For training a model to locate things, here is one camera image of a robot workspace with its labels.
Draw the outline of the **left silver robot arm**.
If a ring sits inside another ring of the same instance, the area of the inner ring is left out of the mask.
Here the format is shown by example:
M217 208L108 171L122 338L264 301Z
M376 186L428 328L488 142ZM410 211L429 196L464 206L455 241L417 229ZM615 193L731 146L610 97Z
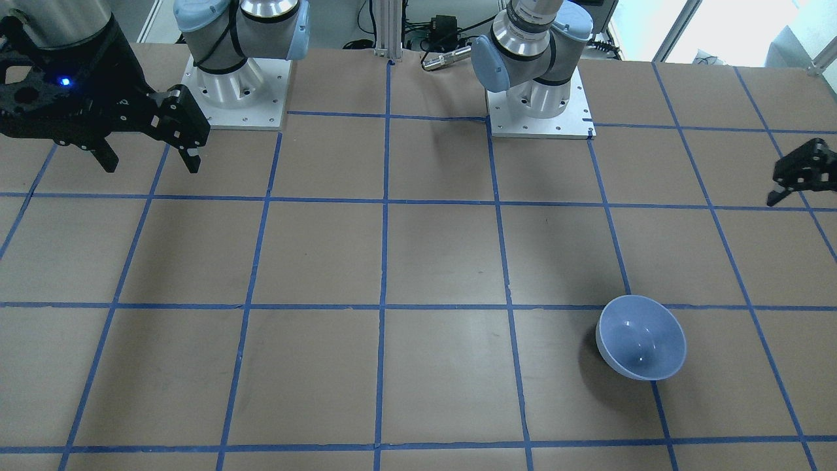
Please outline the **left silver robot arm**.
M594 22L569 1L511 1L479 36L470 60L489 96L502 98L512 119L508 130L532 130L553 124L573 104L573 76ZM835 152L822 138L812 138L778 159L772 173L776 187L766 205L801 191L835 190Z

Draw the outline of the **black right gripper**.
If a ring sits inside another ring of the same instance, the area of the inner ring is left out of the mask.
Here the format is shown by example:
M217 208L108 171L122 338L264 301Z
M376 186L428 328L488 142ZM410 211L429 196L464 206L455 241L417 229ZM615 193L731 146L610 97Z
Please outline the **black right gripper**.
M146 82L116 18L92 38L57 50L40 48L18 16L2 19L2 73L29 67L23 80L2 84L2 134L84 146L105 173L119 158L111 132L141 132L181 148L186 169L199 172L197 147L210 125L185 84L156 92Z

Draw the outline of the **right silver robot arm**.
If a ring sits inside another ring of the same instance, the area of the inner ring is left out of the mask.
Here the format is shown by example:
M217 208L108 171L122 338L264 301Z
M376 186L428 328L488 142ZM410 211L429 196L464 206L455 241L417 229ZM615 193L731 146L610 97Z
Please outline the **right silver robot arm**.
M159 92L146 81L116 15L104 1L3 1L2 134L48 139L92 153L105 172L118 157L111 132L141 132L175 147L197 173L213 105L248 105L268 82L257 60L301 60L310 40L305 1L177 1L177 27L197 69L196 84Z

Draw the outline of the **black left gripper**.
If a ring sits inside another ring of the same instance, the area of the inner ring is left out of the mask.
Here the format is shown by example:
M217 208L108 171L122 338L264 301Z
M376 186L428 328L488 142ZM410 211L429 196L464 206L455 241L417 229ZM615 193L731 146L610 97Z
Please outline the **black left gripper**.
M775 207L793 192L835 191L836 154L822 138L812 138L774 164L774 190L766 195L766 206Z

